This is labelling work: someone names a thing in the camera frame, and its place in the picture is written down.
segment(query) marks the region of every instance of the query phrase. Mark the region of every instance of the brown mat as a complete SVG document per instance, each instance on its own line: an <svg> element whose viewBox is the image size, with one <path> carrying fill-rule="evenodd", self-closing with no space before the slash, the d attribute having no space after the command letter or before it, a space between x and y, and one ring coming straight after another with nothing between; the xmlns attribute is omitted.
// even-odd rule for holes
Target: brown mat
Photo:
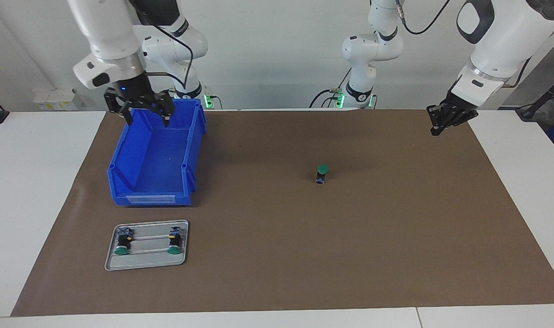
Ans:
<svg viewBox="0 0 554 328"><path fill-rule="evenodd" d="M424 111L208 113L190 208L122 208L108 115L13 316L554 303L468 125ZM315 168L328 164L325 185ZM182 266L107 272L114 226L190 221Z"/></svg>

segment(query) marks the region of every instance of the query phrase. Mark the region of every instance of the white wall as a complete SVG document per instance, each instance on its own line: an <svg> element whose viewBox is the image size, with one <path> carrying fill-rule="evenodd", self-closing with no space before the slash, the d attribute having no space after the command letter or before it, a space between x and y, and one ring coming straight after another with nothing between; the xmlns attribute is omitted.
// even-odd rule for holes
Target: white wall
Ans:
<svg viewBox="0 0 554 328"><path fill-rule="evenodd" d="M463 3L449 4L424 35L408 35L400 27L406 44L402 56L375 64L379 108L424 108L444 98L473 50L456 29ZM425 27L442 4L443 0L407 2L410 27ZM341 43L347 36L372 31L368 9L367 0L183 2L188 20L210 43L208 55L195 62L200 79L227 108L303 108L318 91L336 87L348 68ZM71 71L89 48L66 0L0 0L0 17L56 87L74 87L88 108L104 109L103 89L86 90ZM135 31L139 37L158 33L143 26ZM554 38L530 68L553 45ZM148 69L158 67L152 64ZM154 89L166 87L166 79L154 81ZM510 93L494 96L488 107L499 107Z"/></svg>
<svg viewBox="0 0 554 328"><path fill-rule="evenodd" d="M34 110L34 87L52 85L0 19L0 104L11 112Z"/></svg>

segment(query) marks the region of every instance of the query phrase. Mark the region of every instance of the gray metal tray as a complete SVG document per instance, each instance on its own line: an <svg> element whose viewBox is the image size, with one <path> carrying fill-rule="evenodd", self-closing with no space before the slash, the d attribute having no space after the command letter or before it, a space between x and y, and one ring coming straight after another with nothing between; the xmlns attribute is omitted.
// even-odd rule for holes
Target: gray metal tray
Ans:
<svg viewBox="0 0 554 328"><path fill-rule="evenodd" d="M180 236L182 238L181 253L177 255L167 253L169 230L173 226L180 228ZM118 245L117 232L120 228L129 228L133 231L133 240L131 240L127 255L115 254L115 248ZM111 235L111 244L107 252L105 270L116 271L158 266L176 266L185 261L187 247L188 222L186 220L120 224L115 226Z"/></svg>

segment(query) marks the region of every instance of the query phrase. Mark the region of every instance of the white table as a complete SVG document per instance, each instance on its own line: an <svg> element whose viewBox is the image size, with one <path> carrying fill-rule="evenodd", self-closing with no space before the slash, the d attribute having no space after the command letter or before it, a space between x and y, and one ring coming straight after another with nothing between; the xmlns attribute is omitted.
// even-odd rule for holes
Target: white table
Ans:
<svg viewBox="0 0 554 328"><path fill-rule="evenodd" d="M0 328L163 326L554 328L554 305L6 318L64 203L104 112L13 113L0 125ZM514 112L470 121L554 269L554 146ZM26 232L29 247L6 236Z"/></svg>

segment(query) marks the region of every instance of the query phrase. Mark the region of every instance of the blue plastic bin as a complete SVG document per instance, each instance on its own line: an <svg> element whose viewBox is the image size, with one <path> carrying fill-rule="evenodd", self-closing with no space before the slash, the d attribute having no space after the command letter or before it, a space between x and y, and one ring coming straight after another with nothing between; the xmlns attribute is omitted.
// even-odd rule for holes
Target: blue plastic bin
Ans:
<svg viewBox="0 0 554 328"><path fill-rule="evenodd" d="M176 99L164 127L160 116L133 110L107 170L117 205L190 205L196 191L196 162L206 118L200 100Z"/></svg>

